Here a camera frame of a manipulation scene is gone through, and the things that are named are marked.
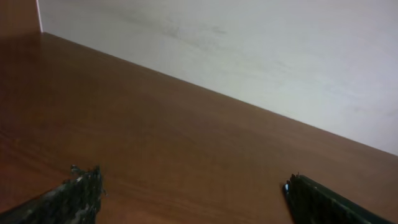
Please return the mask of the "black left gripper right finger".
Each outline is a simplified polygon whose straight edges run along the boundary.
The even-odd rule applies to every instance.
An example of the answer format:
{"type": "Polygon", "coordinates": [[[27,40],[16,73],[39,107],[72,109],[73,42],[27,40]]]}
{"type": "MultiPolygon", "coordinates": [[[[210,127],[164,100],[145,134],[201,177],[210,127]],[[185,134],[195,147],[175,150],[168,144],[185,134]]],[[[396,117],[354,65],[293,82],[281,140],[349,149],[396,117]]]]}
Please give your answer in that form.
{"type": "Polygon", "coordinates": [[[282,192],[295,224],[392,223],[305,175],[291,175],[282,192]]]}

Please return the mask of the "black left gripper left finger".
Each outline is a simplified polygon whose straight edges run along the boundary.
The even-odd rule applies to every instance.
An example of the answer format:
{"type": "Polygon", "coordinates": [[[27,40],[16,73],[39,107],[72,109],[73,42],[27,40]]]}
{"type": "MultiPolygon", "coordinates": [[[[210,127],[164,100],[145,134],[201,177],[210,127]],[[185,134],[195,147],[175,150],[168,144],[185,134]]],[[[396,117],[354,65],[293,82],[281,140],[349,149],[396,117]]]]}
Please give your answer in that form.
{"type": "Polygon", "coordinates": [[[99,166],[71,166],[70,179],[1,213],[1,224],[95,224],[101,209],[103,177],[99,166]]]}

